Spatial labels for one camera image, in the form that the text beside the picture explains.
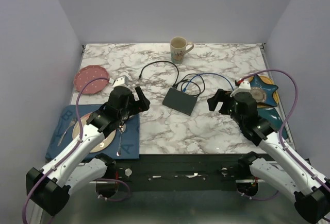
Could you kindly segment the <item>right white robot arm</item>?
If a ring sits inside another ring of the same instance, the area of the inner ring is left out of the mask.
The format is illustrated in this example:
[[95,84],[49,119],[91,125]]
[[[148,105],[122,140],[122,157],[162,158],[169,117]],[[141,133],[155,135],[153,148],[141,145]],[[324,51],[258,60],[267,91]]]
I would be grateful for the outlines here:
[[207,100],[210,111],[222,103],[219,113],[229,115],[244,137],[260,147],[280,166],[276,168],[250,152],[237,166],[238,175],[266,181],[294,203],[308,223],[318,223],[329,214],[329,178],[305,161],[267,119],[258,114],[257,103],[248,92],[234,94],[223,89]]

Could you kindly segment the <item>dark grey network switch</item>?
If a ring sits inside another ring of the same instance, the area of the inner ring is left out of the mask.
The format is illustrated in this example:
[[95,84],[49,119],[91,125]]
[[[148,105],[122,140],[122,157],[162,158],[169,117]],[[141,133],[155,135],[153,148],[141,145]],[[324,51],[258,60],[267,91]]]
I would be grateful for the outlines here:
[[162,104],[170,109],[190,116],[196,105],[197,97],[169,88]]

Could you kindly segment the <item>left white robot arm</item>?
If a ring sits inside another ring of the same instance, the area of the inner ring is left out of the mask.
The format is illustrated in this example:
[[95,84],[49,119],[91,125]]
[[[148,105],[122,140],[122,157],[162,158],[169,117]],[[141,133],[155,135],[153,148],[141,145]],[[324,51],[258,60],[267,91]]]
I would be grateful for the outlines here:
[[132,91],[117,86],[109,99],[92,112],[80,133],[53,160],[41,169],[31,168],[26,174],[27,200],[32,200],[51,216],[58,214],[70,198],[72,186],[68,180],[86,155],[113,131],[119,129],[130,116],[147,111],[150,101],[140,87],[135,88],[139,97],[135,100]]

